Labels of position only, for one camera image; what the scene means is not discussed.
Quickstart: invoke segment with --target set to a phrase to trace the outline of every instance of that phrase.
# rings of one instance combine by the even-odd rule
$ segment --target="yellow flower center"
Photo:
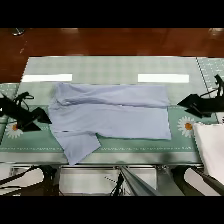
[[[18,128],[17,128],[17,124],[14,124],[14,125],[12,126],[12,130],[13,130],[13,131],[17,131],[17,130],[18,130]]]
[[[185,124],[185,128],[187,129],[187,130],[192,130],[192,124],[190,124],[190,123],[186,123]]]

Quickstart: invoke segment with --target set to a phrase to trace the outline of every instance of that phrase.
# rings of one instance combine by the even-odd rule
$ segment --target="brown wooden surface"
[[[0,82],[19,82],[29,56],[224,57],[223,28],[0,28]]]

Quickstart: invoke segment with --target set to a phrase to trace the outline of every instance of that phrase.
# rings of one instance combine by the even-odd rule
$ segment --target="white rectangle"
[[[68,82],[72,81],[72,74],[57,75],[24,75],[21,82]]]
[[[189,83],[185,74],[138,74],[138,82]]]

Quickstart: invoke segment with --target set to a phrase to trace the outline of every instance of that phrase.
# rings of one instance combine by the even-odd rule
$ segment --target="folded garment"
[[[224,125],[193,125],[194,136],[205,173],[224,184]]]
[[[70,165],[115,138],[171,139],[164,86],[56,84],[50,129]]]

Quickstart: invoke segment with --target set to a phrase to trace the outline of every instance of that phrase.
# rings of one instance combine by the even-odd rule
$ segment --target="daisy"
[[[185,137],[191,138],[192,136],[192,129],[193,129],[193,124],[194,124],[194,118],[190,117],[182,117],[178,121],[178,130],[182,132],[182,135]]]
[[[22,135],[23,132],[17,128],[17,123],[12,123],[6,127],[6,135],[8,138],[17,138]]]

